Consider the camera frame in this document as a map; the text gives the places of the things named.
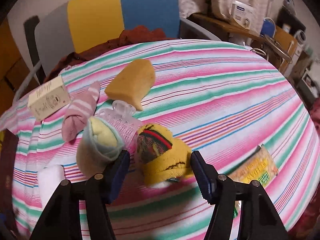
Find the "beige cardboard box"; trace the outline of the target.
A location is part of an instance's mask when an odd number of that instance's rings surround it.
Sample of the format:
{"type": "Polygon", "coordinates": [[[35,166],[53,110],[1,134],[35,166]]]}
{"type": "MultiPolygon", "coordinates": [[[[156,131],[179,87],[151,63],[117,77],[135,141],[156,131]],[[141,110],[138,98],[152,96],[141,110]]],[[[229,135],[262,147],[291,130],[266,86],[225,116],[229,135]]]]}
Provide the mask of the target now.
{"type": "Polygon", "coordinates": [[[71,102],[61,75],[44,83],[29,94],[28,109],[42,121],[71,102]]]}

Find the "yellow sponge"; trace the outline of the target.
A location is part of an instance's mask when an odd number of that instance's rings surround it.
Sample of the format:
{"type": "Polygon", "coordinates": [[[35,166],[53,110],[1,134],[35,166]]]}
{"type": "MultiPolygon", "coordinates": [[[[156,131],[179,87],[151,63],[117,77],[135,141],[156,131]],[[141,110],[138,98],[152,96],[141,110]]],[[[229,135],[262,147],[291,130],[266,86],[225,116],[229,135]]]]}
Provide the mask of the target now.
{"type": "Polygon", "coordinates": [[[142,99],[148,94],[156,79],[149,60],[136,59],[130,62],[105,88],[111,100],[121,100],[136,110],[142,111],[142,99]]]}

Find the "white blue tissue box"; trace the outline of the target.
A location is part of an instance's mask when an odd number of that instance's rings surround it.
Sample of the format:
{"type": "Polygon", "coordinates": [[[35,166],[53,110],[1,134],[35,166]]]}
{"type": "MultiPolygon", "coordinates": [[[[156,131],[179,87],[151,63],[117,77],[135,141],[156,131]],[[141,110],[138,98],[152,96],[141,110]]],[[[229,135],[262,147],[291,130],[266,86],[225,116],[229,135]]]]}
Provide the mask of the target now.
{"type": "Polygon", "coordinates": [[[230,23],[249,30],[253,21],[254,8],[240,1],[233,1],[230,12],[230,23]]]}

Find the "grey yellow blue chair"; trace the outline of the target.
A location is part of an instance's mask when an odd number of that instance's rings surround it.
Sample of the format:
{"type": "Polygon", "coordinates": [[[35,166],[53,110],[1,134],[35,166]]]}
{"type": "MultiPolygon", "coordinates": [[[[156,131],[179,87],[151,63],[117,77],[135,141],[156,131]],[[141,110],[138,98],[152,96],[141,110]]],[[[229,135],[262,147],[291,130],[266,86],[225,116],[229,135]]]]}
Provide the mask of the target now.
{"type": "Polygon", "coordinates": [[[61,57],[82,53],[122,31],[139,25],[162,29],[167,38],[219,38],[196,23],[181,18],[178,0],[69,0],[43,19],[32,17],[30,57],[33,71],[48,76],[61,57]]]}

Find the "pink striped sock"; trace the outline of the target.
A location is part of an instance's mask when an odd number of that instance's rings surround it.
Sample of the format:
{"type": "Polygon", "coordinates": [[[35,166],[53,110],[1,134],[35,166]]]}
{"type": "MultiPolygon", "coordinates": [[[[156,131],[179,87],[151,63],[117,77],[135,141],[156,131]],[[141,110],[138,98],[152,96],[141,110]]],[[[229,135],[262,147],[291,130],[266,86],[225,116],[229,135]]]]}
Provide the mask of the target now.
{"type": "Polygon", "coordinates": [[[72,141],[94,115],[100,95],[100,82],[95,81],[85,91],[79,93],[70,103],[62,123],[62,139],[72,141]]]}

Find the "wooden desk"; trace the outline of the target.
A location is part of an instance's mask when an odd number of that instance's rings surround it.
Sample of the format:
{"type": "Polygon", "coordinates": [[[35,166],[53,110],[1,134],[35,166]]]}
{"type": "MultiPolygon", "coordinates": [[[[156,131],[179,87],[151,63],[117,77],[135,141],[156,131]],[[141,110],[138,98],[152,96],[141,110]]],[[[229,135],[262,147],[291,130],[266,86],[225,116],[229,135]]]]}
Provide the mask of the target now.
{"type": "Polygon", "coordinates": [[[210,31],[221,40],[251,49],[251,51],[265,59],[268,59],[273,54],[283,61],[292,62],[289,53],[281,47],[279,42],[268,35],[261,36],[253,30],[237,27],[204,14],[192,14],[189,16],[189,20],[210,31]]]}

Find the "dark red cloth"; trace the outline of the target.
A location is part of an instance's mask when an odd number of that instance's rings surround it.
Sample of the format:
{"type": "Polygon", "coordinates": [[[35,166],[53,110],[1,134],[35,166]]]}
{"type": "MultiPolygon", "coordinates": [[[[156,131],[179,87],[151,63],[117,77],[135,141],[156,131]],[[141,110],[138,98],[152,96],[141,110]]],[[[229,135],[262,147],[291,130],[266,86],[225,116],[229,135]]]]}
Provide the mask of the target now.
{"type": "Polygon", "coordinates": [[[166,37],[161,28],[149,30],[146,26],[139,25],[132,30],[124,30],[118,38],[108,40],[81,53],[72,52],[60,59],[57,65],[45,78],[44,82],[48,82],[57,77],[58,74],[67,66],[74,66],[83,62],[90,61],[103,55],[106,52],[144,42],[156,42],[164,40],[173,40],[174,38],[166,37]]]}

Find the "cream fuzzy sock roll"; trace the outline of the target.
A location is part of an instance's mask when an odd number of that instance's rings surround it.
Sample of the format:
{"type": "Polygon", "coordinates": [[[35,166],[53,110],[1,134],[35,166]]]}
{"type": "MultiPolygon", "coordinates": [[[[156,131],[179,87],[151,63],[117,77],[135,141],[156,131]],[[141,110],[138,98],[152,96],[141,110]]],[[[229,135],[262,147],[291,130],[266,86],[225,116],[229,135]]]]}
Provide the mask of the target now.
{"type": "Polygon", "coordinates": [[[103,172],[123,148],[124,142],[117,130],[105,120],[92,116],[77,148],[77,166],[85,177],[90,178],[103,172]]]}

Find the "yellow red green sock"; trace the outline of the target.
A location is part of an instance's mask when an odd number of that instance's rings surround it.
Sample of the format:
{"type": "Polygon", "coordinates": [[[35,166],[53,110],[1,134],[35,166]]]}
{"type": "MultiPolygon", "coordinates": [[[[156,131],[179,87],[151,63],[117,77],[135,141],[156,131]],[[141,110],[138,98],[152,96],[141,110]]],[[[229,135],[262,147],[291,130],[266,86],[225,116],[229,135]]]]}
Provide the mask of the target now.
{"type": "Polygon", "coordinates": [[[145,186],[192,177],[190,157],[191,148],[166,127],[149,123],[137,130],[136,162],[145,186]]]}

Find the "white foam block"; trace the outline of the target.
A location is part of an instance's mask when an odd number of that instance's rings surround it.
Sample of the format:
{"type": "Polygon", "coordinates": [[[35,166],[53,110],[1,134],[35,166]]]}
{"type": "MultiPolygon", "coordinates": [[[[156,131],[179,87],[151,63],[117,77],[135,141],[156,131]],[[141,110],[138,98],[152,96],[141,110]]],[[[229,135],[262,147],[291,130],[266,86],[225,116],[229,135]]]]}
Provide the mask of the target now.
{"type": "Polygon", "coordinates": [[[53,165],[43,168],[37,173],[39,195],[44,209],[58,185],[65,179],[64,168],[61,165],[53,165]]]}

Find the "yellow snack packet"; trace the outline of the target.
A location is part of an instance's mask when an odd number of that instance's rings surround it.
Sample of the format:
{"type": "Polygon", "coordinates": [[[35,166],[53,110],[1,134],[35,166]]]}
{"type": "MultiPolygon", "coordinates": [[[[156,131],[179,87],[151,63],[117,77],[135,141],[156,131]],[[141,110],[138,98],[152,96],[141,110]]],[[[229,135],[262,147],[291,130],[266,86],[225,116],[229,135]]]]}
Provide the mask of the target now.
{"type": "Polygon", "coordinates": [[[278,175],[278,168],[264,145],[258,146],[258,150],[241,164],[230,175],[233,181],[249,184],[253,180],[265,187],[278,175]]]}

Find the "striped pink green bedsheet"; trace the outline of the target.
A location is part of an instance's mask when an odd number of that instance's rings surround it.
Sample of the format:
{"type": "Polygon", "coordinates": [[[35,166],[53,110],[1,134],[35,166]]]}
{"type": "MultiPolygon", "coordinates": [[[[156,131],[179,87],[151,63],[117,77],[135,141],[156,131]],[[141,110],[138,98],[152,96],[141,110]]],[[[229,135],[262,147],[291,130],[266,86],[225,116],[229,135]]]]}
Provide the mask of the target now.
{"type": "MultiPolygon", "coordinates": [[[[110,51],[61,72],[71,98],[149,60],[156,81],[135,117],[165,126],[228,174],[264,145],[279,173],[266,191],[291,229],[319,184],[319,137],[291,84],[272,64],[227,42],[168,40],[110,51]]],[[[117,239],[203,239],[213,207],[194,178],[147,188],[130,166],[108,208],[117,239]]]]}

